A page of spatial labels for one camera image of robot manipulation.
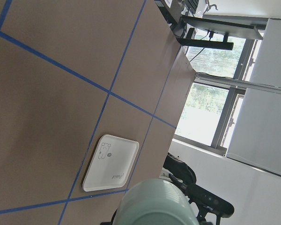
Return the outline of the green cup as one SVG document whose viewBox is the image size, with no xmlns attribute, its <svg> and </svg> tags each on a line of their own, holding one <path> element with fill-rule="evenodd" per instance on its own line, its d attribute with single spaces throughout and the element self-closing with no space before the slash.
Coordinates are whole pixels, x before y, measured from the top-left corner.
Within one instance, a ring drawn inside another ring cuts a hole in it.
<svg viewBox="0 0 281 225">
<path fill-rule="evenodd" d="M 197 225 L 186 196 L 172 183 L 149 179 L 133 186 L 122 198 L 114 225 Z"/>
</svg>

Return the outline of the cream rabbit tray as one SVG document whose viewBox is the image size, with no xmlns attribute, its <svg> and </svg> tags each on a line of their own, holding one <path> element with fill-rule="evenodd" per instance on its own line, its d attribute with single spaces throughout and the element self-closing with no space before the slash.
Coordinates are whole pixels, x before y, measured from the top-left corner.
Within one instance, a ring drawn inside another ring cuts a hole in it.
<svg viewBox="0 0 281 225">
<path fill-rule="evenodd" d="M 121 188 L 127 182 L 139 149 L 137 141 L 103 135 L 82 183 L 85 192 Z"/>
</svg>

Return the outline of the black keyboard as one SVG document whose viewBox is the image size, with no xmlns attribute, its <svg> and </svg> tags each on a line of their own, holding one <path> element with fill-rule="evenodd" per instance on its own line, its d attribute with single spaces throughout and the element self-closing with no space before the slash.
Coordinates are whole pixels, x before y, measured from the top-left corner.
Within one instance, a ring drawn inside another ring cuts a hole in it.
<svg viewBox="0 0 281 225">
<path fill-rule="evenodd" d="M 185 0 L 187 9 L 189 9 L 193 14 L 196 13 L 198 8 L 199 0 Z"/>
</svg>

